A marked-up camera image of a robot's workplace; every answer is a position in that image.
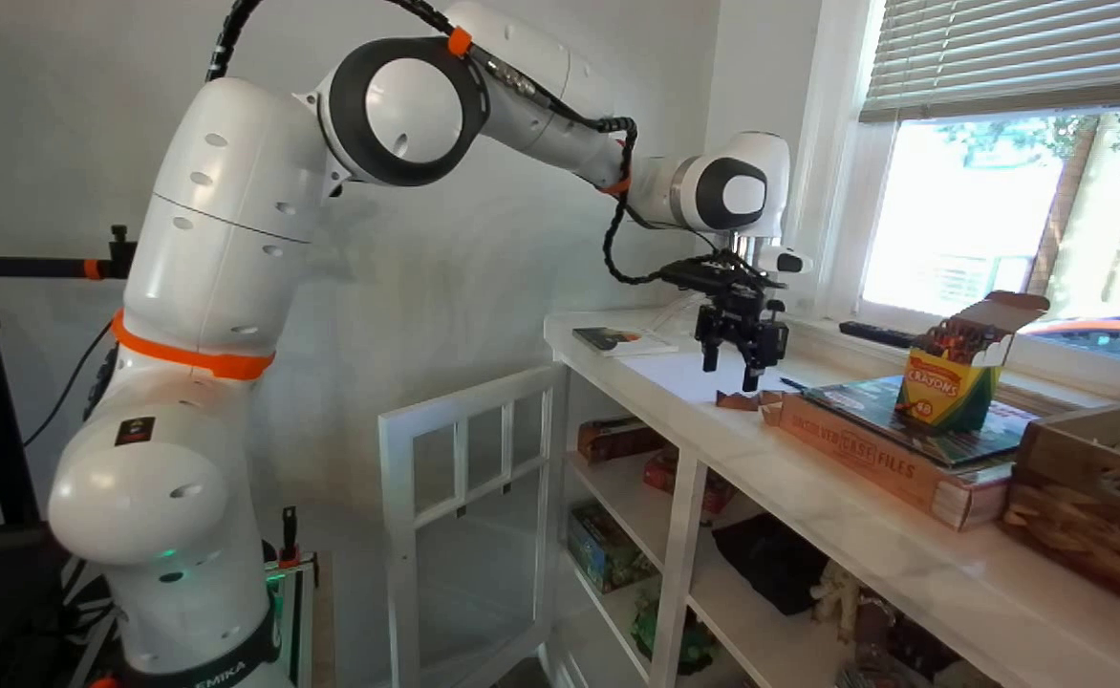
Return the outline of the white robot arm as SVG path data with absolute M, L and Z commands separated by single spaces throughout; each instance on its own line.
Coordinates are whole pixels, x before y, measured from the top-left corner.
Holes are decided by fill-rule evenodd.
M 626 116 L 584 110 L 587 71 L 563 43 L 474 0 L 395 4 L 428 32 L 363 43 L 299 95 L 215 71 L 171 134 L 110 323 L 116 376 L 45 503 L 52 539 L 116 602 L 118 663 L 94 688 L 296 688 L 247 491 L 247 395 L 344 189 L 423 189 L 493 138 L 647 230 L 778 230 L 782 138 L 640 159 Z

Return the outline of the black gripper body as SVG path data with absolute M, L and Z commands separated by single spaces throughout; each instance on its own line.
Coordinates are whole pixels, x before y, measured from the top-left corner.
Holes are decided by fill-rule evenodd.
M 678 259 L 663 280 L 703 294 L 696 328 L 720 328 L 721 346 L 770 338 L 771 352 L 789 350 L 789 324 L 778 323 L 778 304 L 770 297 L 770 280 L 738 255 L 706 253 Z

